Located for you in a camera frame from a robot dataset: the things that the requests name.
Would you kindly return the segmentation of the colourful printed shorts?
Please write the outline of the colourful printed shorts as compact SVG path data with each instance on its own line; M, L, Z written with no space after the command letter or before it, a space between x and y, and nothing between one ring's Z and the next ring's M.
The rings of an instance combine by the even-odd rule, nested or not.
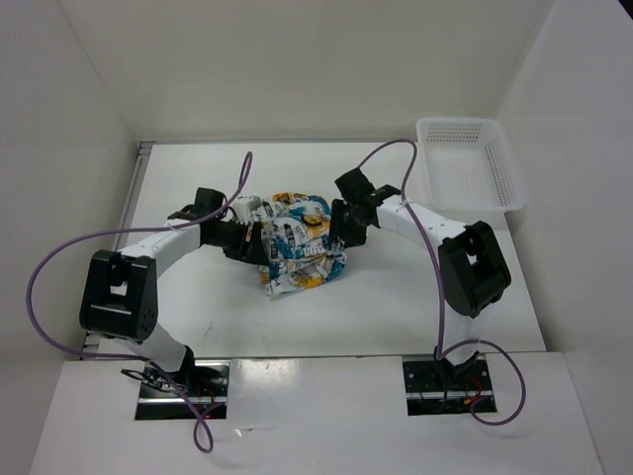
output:
M341 275L347 255L342 242L329 236L325 198L299 192L260 198L258 222L269 265L258 271L270 297L313 289Z

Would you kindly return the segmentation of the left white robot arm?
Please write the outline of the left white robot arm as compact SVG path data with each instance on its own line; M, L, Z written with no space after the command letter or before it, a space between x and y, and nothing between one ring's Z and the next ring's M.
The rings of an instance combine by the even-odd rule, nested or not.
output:
M116 339L160 366L167 389L189 394L203 372L195 368L193 350L158 322L158 278L205 245L220 248L232 260L267 264L262 225L255 217L261 204L259 197L230 202L218 190L200 188L194 202L171 214L159 232L118 251L95 252L80 306L81 327Z

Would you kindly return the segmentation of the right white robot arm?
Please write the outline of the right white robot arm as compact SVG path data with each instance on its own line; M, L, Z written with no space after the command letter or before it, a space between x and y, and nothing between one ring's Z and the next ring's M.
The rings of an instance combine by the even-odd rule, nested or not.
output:
M433 350L435 381L445 389L464 382L478 356L480 321L511 283L493 228L445 218L405 198L392 185L375 187L356 167L335 180L330 237L345 247L366 243L367 229L393 232L429 252L439 281L441 317Z

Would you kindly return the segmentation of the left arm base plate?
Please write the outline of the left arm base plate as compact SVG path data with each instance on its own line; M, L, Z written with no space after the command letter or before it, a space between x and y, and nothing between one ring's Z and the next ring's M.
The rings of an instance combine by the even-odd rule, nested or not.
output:
M230 363L228 360L196 361L201 379L196 383L178 384L197 413L206 420L225 420ZM136 421L193 420L183 398L158 371L146 365L142 371L123 369L122 374L140 383L136 402Z

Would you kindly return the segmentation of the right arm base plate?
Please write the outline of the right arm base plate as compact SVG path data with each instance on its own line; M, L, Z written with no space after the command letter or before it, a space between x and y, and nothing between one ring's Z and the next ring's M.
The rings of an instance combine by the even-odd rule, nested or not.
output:
M442 377L430 356L402 361L409 417L497 412L487 361L480 356L471 369L456 380Z

